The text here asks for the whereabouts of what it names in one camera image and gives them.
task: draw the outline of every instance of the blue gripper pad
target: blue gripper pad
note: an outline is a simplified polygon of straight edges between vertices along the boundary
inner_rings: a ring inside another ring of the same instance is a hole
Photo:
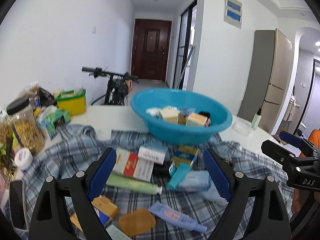
[[[220,197],[225,198],[227,202],[230,202],[232,199],[232,193],[230,189],[230,182],[228,178],[223,173],[222,169],[212,157],[209,150],[205,150],[203,153],[204,165],[207,168],[207,171],[210,174],[210,177],[216,186]]]
[[[93,201],[94,198],[99,197],[103,187],[105,186],[113,167],[116,164],[117,154],[116,150],[110,150],[109,154],[103,161],[103,163],[98,168],[97,172],[90,181],[90,190],[87,194],[87,197],[90,201]]]
[[[281,140],[285,141],[286,143],[291,144],[292,146],[296,148],[300,148],[302,146],[302,140],[290,133],[287,133],[285,131],[282,131],[279,134],[279,137]]]

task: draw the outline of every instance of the blue plastic basin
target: blue plastic basin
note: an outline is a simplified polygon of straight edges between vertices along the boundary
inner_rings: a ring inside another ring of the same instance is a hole
[[[180,109],[195,108],[196,113],[209,112],[211,124],[209,127],[202,128],[186,127],[146,114],[148,108],[166,106],[175,106]],[[206,142],[213,134],[225,130],[232,123],[232,114],[225,106],[209,97],[183,90],[144,90],[132,98],[131,107],[144,120],[152,135],[170,144],[197,145]]]

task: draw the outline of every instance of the sliding glass door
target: sliding glass door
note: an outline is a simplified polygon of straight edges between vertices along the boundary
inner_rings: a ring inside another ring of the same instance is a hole
[[[196,31],[196,14],[197,14],[197,0],[195,0],[181,15],[180,34],[179,34],[173,87],[176,87],[180,81],[180,77],[183,74],[184,66],[187,63],[188,55],[193,46],[194,36]],[[190,58],[187,64],[187,67],[185,69],[185,73],[182,76],[179,89],[183,89],[183,90],[187,89],[191,59],[192,57]]]

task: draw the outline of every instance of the silver bolt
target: silver bolt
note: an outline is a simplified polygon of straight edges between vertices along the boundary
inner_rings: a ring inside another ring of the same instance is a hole
[[[274,181],[275,181],[275,178],[272,177],[272,176],[268,176],[268,177],[267,177],[267,180],[269,180],[270,182],[274,182]]]
[[[235,175],[236,175],[237,178],[243,178],[244,177],[244,174],[241,171],[237,171],[235,173]]]
[[[84,176],[84,171],[78,171],[77,174],[76,174],[76,176],[77,176],[78,178],[82,178],[82,177]]]
[[[49,176],[49,177],[47,177],[47,178],[45,179],[45,181],[46,181],[46,182],[51,182],[51,181],[53,181],[53,177],[52,177],[52,176]]]

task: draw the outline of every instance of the hand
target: hand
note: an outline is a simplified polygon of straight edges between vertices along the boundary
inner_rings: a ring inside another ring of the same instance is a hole
[[[301,190],[295,188],[293,191],[293,200],[292,200],[292,206],[291,206],[292,213],[299,212],[300,209],[302,208],[301,195],[302,195]],[[315,192],[315,199],[316,201],[320,202],[320,192]]]

